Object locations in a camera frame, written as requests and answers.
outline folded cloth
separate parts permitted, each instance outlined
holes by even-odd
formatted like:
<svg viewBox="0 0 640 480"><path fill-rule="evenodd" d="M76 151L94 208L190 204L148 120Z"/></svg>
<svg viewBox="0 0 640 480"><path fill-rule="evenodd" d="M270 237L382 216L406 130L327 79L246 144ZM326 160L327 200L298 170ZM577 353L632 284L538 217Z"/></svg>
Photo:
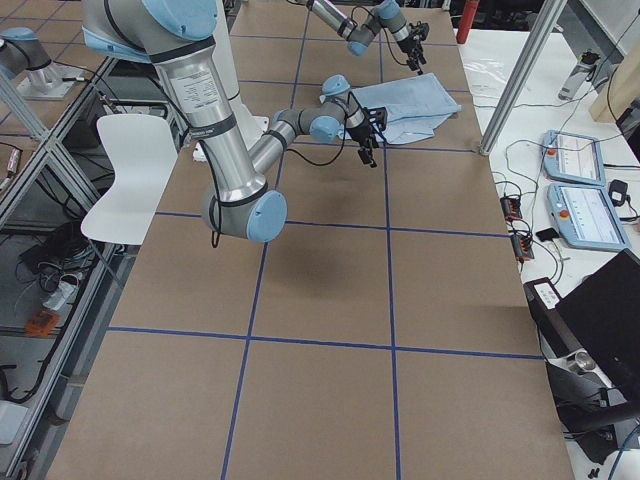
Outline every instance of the folded cloth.
<svg viewBox="0 0 640 480"><path fill-rule="evenodd" d="M433 73L356 88L353 93L364 107L387 108L383 134L394 145L433 137L434 129L462 110Z"/></svg>

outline red cylinder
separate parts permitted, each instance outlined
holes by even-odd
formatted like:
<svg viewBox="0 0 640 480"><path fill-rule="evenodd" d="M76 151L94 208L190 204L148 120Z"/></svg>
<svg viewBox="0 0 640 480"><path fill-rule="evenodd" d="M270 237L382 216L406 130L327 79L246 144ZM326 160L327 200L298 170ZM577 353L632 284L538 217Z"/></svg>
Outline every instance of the red cylinder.
<svg viewBox="0 0 640 480"><path fill-rule="evenodd" d="M476 18L479 3L480 0L467 0L467 3L464 4L464 11L462 12L462 18L458 25L458 34L456 35L456 41L459 44L467 41L469 30L471 29L471 25L473 25L473 19Z"/></svg>

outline black monitor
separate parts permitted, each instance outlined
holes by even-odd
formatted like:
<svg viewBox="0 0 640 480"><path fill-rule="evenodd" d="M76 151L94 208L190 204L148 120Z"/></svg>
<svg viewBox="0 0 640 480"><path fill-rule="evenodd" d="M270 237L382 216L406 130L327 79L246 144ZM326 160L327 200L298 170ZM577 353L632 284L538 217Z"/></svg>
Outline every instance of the black monitor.
<svg viewBox="0 0 640 480"><path fill-rule="evenodd" d="M640 259L623 250L556 309L628 401L640 400Z"/></svg>

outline white chair seat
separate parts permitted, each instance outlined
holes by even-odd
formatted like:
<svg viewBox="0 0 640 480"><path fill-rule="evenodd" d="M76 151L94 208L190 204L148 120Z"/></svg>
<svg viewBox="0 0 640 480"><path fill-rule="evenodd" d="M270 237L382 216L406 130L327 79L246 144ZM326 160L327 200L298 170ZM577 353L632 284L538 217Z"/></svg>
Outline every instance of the white chair seat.
<svg viewBox="0 0 640 480"><path fill-rule="evenodd" d="M113 186L82 221L82 233L107 243L141 245L178 158L167 122L125 113L98 120L113 165Z"/></svg>

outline gray robot arm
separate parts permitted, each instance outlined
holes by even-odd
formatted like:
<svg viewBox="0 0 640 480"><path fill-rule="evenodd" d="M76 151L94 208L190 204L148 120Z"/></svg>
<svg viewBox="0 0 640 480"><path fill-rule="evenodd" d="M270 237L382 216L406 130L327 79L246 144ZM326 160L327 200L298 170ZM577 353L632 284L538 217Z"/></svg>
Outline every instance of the gray robot arm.
<svg viewBox="0 0 640 480"><path fill-rule="evenodd" d="M87 45L116 58L152 63L192 138L200 141L214 178L203 199L204 221L214 231L252 241L275 238L287 206L279 192L269 189L264 173L297 135L333 138L335 121L343 122L345 111L346 118L357 113L349 103L348 84L346 90L329 92L331 101L319 109L299 112L299 125L289 122L296 113L283 112L249 152L212 59L215 2L83 0L83 11ZM336 107L336 99L345 95L347 107ZM368 118L366 123L371 129Z"/></svg>
<svg viewBox="0 0 640 480"><path fill-rule="evenodd" d="M398 43L400 50L407 55L407 66L422 75L420 65L426 63L422 44L427 39L429 25L413 25L407 22L395 0L384 0L372 8L362 25L338 10L329 0L295 0L306 7L338 35L349 42L348 48L354 55L362 55L380 30L388 29Z"/></svg>
<svg viewBox="0 0 640 480"><path fill-rule="evenodd" d="M25 70L31 85L40 92L62 83L58 69L32 30L16 27L0 32L0 73L12 80Z"/></svg>

